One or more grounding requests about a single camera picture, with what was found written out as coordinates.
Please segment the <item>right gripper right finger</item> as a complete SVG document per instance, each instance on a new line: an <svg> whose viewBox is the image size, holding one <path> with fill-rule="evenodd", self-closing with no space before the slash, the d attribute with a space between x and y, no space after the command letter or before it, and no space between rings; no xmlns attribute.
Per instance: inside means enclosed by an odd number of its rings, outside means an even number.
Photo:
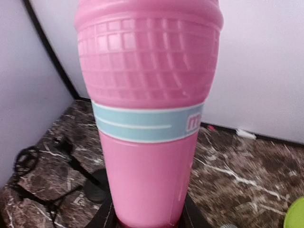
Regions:
<svg viewBox="0 0 304 228"><path fill-rule="evenodd" d="M181 216L182 228L203 228L204 219L200 210L195 205L189 194L186 195L185 204Z"/></svg>

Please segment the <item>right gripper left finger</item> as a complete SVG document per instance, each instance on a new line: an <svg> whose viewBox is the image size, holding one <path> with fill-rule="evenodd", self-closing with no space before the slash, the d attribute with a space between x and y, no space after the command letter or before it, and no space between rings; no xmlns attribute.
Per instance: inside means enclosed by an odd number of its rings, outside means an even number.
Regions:
<svg viewBox="0 0 304 228"><path fill-rule="evenodd" d="M108 197L101 205L100 209L95 215L95 228L115 228L116 227L116 218L113 200L111 197Z"/></svg>

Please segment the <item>black tripod stand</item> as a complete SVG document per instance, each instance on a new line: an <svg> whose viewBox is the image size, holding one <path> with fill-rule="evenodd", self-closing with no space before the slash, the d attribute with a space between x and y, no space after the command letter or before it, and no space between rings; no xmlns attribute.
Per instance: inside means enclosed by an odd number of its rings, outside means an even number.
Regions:
<svg viewBox="0 0 304 228"><path fill-rule="evenodd" d="M84 228L90 219L84 196L85 177L70 166L75 146L52 137L16 157L13 181L18 212L28 228Z"/></svg>

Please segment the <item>small pink microphone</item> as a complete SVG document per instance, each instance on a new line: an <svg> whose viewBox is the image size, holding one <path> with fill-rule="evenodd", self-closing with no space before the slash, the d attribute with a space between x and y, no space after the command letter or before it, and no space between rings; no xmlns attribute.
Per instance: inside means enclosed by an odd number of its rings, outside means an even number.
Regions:
<svg viewBox="0 0 304 228"><path fill-rule="evenodd" d="M217 0L81 0L75 27L114 210L176 227L219 53Z"/></svg>

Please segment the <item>black stand holding small pink microphone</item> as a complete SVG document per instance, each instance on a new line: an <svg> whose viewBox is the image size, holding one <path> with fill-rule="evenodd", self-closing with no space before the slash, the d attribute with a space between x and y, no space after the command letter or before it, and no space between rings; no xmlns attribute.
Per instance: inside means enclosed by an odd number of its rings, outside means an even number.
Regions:
<svg viewBox="0 0 304 228"><path fill-rule="evenodd" d="M85 197L97 204L103 203L110 196L106 169L99 169L91 174L84 184Z"/></svg>

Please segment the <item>purple glitter microphone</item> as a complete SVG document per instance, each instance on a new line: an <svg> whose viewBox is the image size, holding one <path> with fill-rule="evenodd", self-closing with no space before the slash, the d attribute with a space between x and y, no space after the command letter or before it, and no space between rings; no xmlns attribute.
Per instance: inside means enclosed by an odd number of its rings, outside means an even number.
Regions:
<svg viewBox="0 0 304 228"><path fill-rule="evenodd" d="M234 224L223 224L219 228L238 228L238 227Z"/></svg>

